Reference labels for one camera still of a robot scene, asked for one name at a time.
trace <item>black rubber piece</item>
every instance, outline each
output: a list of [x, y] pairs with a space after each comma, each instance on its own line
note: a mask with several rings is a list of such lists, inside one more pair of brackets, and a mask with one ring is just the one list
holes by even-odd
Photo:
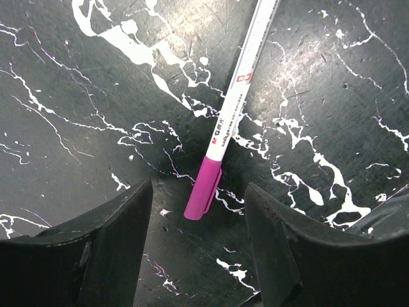
[[35, 237], [0, 241], [0, 305], [132, 306], [152, 197], [144, 181]]
[[389, 239], [409, 233], [409, 193], [385, 202], [346, 230], [363, 237]]
[[407, 306], [409, 235], [335, 230], [254, 184], [245, 214], [264, 306]]

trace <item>white pen barrel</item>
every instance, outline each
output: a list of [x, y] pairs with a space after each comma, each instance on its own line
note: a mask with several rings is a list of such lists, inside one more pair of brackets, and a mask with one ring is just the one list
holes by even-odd
[[221, 161], [228, 147], [243, 103], [249, 92], [254, 70], [261, 56], [279, 0], [259, 0], [237, 61], [219, 119], [206, 153]]

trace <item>red logo on pen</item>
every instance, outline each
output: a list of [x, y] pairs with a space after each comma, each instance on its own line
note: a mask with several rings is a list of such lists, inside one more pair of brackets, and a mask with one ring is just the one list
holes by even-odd
[[252, 73], [247, 74], [247, 75], [239, 75], [237, 77], [237, 81], [236, 82], [242, 82], [242, 81], [250, 81], [252, 77]]

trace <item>white marble vein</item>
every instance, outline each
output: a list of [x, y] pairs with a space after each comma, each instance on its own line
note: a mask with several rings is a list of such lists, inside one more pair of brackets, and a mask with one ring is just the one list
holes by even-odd
[[63, 143], [63, 138], [61, 137], [61, 134], [58, 132], [58, 129], [56, 128], [56, 126], [50, 122], [50, 120], [47, 119], [47, 117], [39, 110], [32, 108], [31, 106], [23, 103], [20, 99], [18, 99], [16, 96], [12, 96], [16, 101], [18, 101], [22, 106], [24, 106], [25, 108], [27, 108], [27, 110], [32, 111], [36, 114], [38, 114], [41, 118], [43, 118], [43, 120], [45, 120], [54, 130], [55, 135], [57, 136], [58, 140], [59, 140], [59, 144], [78, 162], [78, 158], [71, 152], [71, 150]]
[[404, 151], [408, 152], [408, 143], [406, 142], [407, 139], [409, 139], [409, 134], [407, 136], [404, 136], [402, 134], [402, 132], [400, 132], [397, 129], [392, 129], [390, 127], [388, 127], [387, 125], [382, 123], [383, 118], [381, 116], [374, 116], [373, 117], [377, 122], [379, 127], [381, 127], [382, 129], [385, 129], [386, 131], [393, 133], [403, 144], [403, 149]]
[[0, 143], [0, 148], [2, 148], [2, 151], [4, 152], [4, 153], [6, 153], [6, 154], [8, 154], [8, 155], [12, 155], [12, 156], [14, 156], [14, 157], [17, 157], [18, 159], [19, 159], [19, 164], [20, 165], [26, 165], [26, 164], [29, 164], [30, 163], [30, 161], [25, 161], [24, 160], [24, 153], [22, 153], [20, 150], [15, 150], [15, 149], [12, 149], [12, 148], [10, 148], [10, 147], [8, 147], [7, 145], [5, 145], [5, 144], [2, 144], [2, 143]]
[[119, 191], [122, 188], [125, 188], [126, 190], [130, 188], [130, 185], [124, 184], [114, 173], [111, 173], [111, 178], [117, 183], [117, 188], [116, 190]]
[[225, 251], [227, 251], [228, 253], [237, 253], [237, 251], [231, 251], [230, 249], [228, 249], [228, 248], [226, 248], [226, 247], [223, 247], [223, 249], [225, 250]]
[[352, 68], [345, 63], [344, 59], [339, 55], [339, 53], [336, 52], [336, 54], [337, 54], [337, 57], [341, 60], [341, 63], [342, 63], [342, 64], [345, 66], [345, 68], [349, 71], [349, 73], [351, 73], [352, 75], [354, 75], [355, 77], [358, 77], [358, 78], [360, 78], [360, 79], [365, 79], [365, 80], [371, 81], [372, 84], [373, 84], [375, 87], [377, 87], [377, 88], [379, 88], [380, 90], [382, 90], [382, 87], [381, 87], [378, 83], [376, 83], [376, 81], [375, 81], [372, 77], [364, 77], [363, 75], [360, 75], [360, 74], [354, 72], [354, 71], [352, 70]]
[[9, 27], [9, 26], [3, 24], [3, 23], [0, 21], [0, 33], [5, 33], [5, 34], [7, 34], [7, 35], [12, 36], [13, 39], [14, 39], [14, 46], [16, 46], [16, 47], [22, 47], [22, 46], [24, 46], [25, 44], [27, 44], [27, 42], [24, 42], [24, 43], [18, 43], [18, 42], [17, 42], [17, 33], [18, 33], [19, 31], [20, 31], [20, 29], [16, 29], [16, 28], [13, 28], [13, 27]]
[[167, 289], [169, 292], [174, 293], [176, 296], [179, 295], [186, 295], [189, 296], [187, 293], [183, 293], [179, 290], [179, 288], [174, 284], [174, 281], [170, 278], [170, 276], [165, 272], [165, 269], [161, 267], [156, 261], [149, 259], [149, 254], [143, 254], [146, 257], [146, 260], [156, 270], [155, 275], [161, 278], [164, 278], [165, 281], [163, 282], [162, 286]]
[[27, 212], [30, 212], [32, 215], [34, 215], [34, 216], [38, 217], [39, 219], [41, 219], [45, 224], [47, 224], [48, 227], [50, 227], [50, 228], [52, 227], [49, 222], [47, 222], [46, 220], [44, 220], [44, 219], [43, 219], [41, 216], [39, 216], [37, 213], [34, 213], [33, 211], [28, 210], [28, 209], [26, 209], [26, 208], [20, 208], [20, 209], [21, 209], [21, 210], [24, 210], [24, 211], [27, 211]]
[[29, 219], [26, 219], [26, 218], [20, 217], [20, 216], [11, 216], [9, 214], [0, 214], [0, 225], [1, 225], [1, 227], [3, 227], [3, 230], [5, 231], [6, 236], [7, 236], [8, 239], [11, 238], [11, 235], [13, 233], [16, 233], [16, 234], [20, 235], [20, 233], [17, 230], [13, 229], [13, 225], [14, 225], [14, 222], [16, 222], [16, 220], [23, 221], [23, 222], [31, 224], [31, 225], [35, 225], [35, 226], [37, 226], [39, 228], [50, 228], [50, 224], [45, 222], [45, 221], [44, 222], [46, 223], [46, 225], [33, 222], [33, 221], [29, 220]]
[[[365, 169], [370, 169], [370, 168], [372, 168], [374, 166], [386, 166], [386, 167], [388, 166], [388, 167], [393, 168], [389, 164], [385, 164], [385, 163], [372, 163], [371, 165], [367, 166]], [[394, 175], [394, 176], [391, 176], [391, 177], [387, 176], [386, 177], [387, 179], [391, 180], [393, 178], [399, 178], [402, 175], [402, 170], [401, 169], [399, 169], [399, 168], [394, 168], [394, 169], [395, 169], [397, 175]]]
[[[348, 49], [348, 48], [353, 48], [353, 47], [357, 47], [357, 46], [362, 46], [368, 42], [370, 42], [373, 38], [375, 40], [378, 40], [394, 57], [394, 59], [396, 60], [396, 63], [398, 63], [398, 65], [401, 67], [402, 72], [403, 72], [403, 76], [405, 78], [404, 82], [403, 82], [403, 86], [405, 89], [405, 95], [409, 95], [409, 89], [408, 89], [408, 72], [405, 68], [405, 66], [402, 64], [402, 61], [400, 60], [399, 56], [397, 55], [396, 51], [390, 47], [385, 40], [383, 40], [382, 38], [380, 38], [367, 24], [367, 19], [366, 16], [364, 14], [364, 12], [358, 7], [358, 6], [354, 6], [352, 3], [346, 1], [346, 3], [348, 3], [348, 6], [354, 8], [358, 14], [360, 15], [361, 19], [362, 19], [362, 24], [364, 25], [365, 29], [367, 30], [367, 32], [369, 33], [369, 36], [367, 38], [365, 38], [364, 40], [361, 41], [356, 41], [353, 43], [343, 43], [343, 48], [344, 49]], [[336, 36], [339, 39], [343, 39], [345, 37], [345, 34], [342, 32], [341, 29], [337, 30]]]

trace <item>black marble surface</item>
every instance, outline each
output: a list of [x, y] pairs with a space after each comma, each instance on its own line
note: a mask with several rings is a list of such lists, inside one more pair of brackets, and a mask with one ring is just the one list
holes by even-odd
[[0, 0], [1, 238], [152, 178], [136, 306], [258, 292], [249, 182], [346, 229], [409, 186], [409, 3], [282, 0], [216, 200], [183, 218], [255, 0]]

